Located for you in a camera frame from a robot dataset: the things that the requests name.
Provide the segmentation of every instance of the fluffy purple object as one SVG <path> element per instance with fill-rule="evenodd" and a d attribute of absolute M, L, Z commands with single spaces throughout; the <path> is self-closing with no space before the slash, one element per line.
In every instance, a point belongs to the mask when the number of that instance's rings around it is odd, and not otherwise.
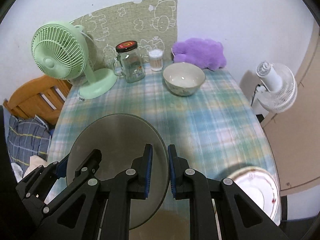
<path fill-rule="evenodd" d="M 187 62 L 202 69 L 216 70 L 227 64 L 222 44 L 211 39 L 191 38 L 184 42 L 176 42 L 172 46 L 172 53 L 175 63 Z"/>

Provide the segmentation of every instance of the glass jar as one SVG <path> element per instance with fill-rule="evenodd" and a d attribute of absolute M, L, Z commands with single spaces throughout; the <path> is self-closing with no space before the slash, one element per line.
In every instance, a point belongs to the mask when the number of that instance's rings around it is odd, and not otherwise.
<path fill-rule="evenodd" d="M 144 78 L 145 73 L 136 41 L 125 41 L 116 46 L 118 56 L 112 61 L 115 75 L 124 76 L 127 83 L 137 82 Z"/>

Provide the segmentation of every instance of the green fan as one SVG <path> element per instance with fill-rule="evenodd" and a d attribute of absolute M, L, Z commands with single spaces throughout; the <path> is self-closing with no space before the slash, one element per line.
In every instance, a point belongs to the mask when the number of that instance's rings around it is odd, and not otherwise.
<path fill-rule="evenodd" d="M 112 88 L 117 76 L 108 68 L 93 71 L 84 29 L 65 22 L 49 22 L 33 36 L 31 49 L 40 70 L 53 78 L 74 79 L 85 74 L 87 82 L 79 88 L 84 99 L 96 98 Z"/>

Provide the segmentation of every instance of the plate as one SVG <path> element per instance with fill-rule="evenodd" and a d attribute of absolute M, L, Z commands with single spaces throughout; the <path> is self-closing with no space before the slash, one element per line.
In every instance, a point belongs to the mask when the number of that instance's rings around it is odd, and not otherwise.
<path fill-rule="evenodd" d="M 245 167 L 232 173 L 232 179 L 272 220 L 279 206 L 279 190 L 271 174 L 259 167 Z"/>
<path fill-rule="evenodd" d="M 169 185 L 169 156 L 165 144 L 156 129 L 142 118 L 112 114 L 90 124 L 72 146 L 67 184 L 73 181 L 75 170 L 93 149 L 102 153 L 100 168 L 95 173 L 102 181 L 130 168 L 132 161 L 143 155 L 146 143 L 153 146 L 150 192 L 146 200 L 131 200 L 129 228 L 142 225 L 161 206 Z"/>

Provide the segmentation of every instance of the table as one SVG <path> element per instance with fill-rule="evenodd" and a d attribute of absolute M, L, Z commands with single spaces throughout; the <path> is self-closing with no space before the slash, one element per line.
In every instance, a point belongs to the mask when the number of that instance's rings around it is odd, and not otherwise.
<path fill-rule="evenodd" d="M 208 178 L 221 180 L 245 166 L 266 169 L 278 182 L 267 138 L 241 89 L 227 69 L 204 70 L 206 81 L 189 97 L 169 92 L 162 74 L 146 66 L 143 80 L 118 79 L 104 95 L 81 101 L 74 85 L 57 122 L 48 163 L 67 155 L 79 134 L 108 114 L 129 113 L 153 125 L 166 145 L 175 144 L 180 157 Z M 66 187 L 60 179 L 47 201 Z M 174 201 L 170 187 L 160 210 L 189 217 L 188 200 Z M 276 223 L 280 223 L 281 207 Z"/>

